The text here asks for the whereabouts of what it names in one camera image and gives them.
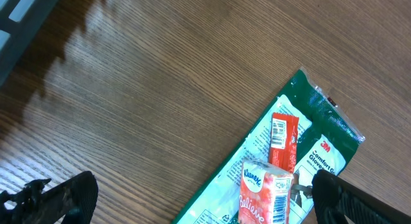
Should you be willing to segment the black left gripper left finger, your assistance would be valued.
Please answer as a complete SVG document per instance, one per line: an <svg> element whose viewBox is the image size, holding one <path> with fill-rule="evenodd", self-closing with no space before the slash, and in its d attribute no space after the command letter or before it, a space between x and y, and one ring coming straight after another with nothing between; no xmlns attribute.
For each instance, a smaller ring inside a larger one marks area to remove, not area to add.
<svg viewBox="0 0 411 224"><path fill-rule="evenodd" d="M1 193L1 223L84 223L92 220L98 184L84 171L44 192L48 179L33 180L15 194Z"/></svg>

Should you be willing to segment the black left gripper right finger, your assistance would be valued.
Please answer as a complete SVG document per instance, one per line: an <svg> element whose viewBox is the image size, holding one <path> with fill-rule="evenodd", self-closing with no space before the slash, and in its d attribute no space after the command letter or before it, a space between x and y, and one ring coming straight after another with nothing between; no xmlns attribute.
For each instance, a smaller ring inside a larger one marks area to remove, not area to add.
<svg viewBox="0 0 411 224"><path fill-rule="evenodd" d="M318 224L410 224L409 215L326 170L317 171L312 185Z"/></svg>

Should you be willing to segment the red Kleenex tissue pack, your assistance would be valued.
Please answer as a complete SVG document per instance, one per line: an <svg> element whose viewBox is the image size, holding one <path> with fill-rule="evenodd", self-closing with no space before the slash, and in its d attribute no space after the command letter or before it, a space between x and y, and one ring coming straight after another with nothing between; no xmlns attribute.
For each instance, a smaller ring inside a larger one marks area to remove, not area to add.
<svg viewBox="0 0 411 224"><path fill-rule="evenodd" d="M238 222L287 224L293 174L260 160L242 165Z"/></svg>

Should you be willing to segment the green 3M gloves package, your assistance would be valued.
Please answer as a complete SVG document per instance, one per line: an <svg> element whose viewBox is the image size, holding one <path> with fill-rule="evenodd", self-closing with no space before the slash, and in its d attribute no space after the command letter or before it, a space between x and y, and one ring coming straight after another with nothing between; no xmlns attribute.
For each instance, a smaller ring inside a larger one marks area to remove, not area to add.
<svg viewBox="0 0 411 224"><path fill-rule="evenodd" d="M269 103L248 134L203 183L174 223L237 223L244 160L294 173L290 223L313 208L306 192L318 170L339 175L365 137L300 68Z"/></svg>

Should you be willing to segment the red snack packet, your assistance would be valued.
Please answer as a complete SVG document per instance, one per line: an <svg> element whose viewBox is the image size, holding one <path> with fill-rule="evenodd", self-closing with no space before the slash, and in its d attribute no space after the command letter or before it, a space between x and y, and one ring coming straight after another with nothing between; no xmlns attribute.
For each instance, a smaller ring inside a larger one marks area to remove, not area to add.
<svg viewBox="0 0 411 224"><path fill-rule="evenodd" d="M268 162L293 173L297 163L299 118L273 113Z"/></svg>

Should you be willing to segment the grey mesh shopping basket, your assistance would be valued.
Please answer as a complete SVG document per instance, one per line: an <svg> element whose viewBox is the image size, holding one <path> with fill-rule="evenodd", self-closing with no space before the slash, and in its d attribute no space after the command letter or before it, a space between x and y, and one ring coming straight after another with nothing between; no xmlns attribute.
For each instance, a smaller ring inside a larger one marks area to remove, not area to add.
<svg viewBox="0 0 411 224"><path fill-rule="evenodd" d="M1 83L4 83L59 0L1 0Z"/></svg>

